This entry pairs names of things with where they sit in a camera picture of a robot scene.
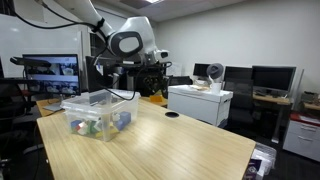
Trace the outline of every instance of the white cabinet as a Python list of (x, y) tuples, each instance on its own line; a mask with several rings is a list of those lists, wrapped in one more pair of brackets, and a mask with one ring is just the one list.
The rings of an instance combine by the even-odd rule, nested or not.
[(283, 149), (320, 161), (320, 128), (290, 120)]
[(196, 91), (188, 85), (169, 86), (168, 109), (218, 126), (229, 116), (233, 93), (221, 91), (215, 95), (209, 91)]

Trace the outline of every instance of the window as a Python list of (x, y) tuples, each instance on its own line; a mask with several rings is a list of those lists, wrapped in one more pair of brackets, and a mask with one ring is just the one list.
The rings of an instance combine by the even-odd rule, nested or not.
[(13, 0), (0, 0), (0, 14), (5, 14), (9, 16), (15, 16), (12, 11), (6, 6), (5, 2), (7, 1), (12, 8), (14, 8)]

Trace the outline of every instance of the ceiling light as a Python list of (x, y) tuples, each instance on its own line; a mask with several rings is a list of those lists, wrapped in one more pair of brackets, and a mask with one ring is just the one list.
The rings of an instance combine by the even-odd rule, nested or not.
[(161, 0), (145, 0), (145, 1), (148, 1), (149, 3), (156, 3), (156, 2), (159, 2)]

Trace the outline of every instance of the office room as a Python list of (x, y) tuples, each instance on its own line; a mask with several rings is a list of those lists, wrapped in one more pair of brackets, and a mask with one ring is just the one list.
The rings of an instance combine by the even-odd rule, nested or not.
[(0, 179), (318, 179), (319, 0), (0, 2)]

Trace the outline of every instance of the monitor screen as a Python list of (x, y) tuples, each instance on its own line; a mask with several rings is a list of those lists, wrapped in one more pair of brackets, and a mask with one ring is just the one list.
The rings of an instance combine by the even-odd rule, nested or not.
[(47, 67), (25, 66), (27, 79), (37, 80), (29, 91), (51, 94), (80, 95), (78, 56), (76, 54), (27, 54), (23, 58), (45, 60)]
[(207, 68), (210, 64), (194, 64), (193, 75), (207, 77)]
[(249, 80), (252, 78), (252, 68), (226, 66), (224, 80), (228, 78)]
[(295, 71), (295, 67), (253, 66), (253, 85), (269, 90), (289, 92)]
[(0, 78), (4, 78), (4, 73), (3, 73), (3, 69), (2, 69), (1, 58), (0, 58)]

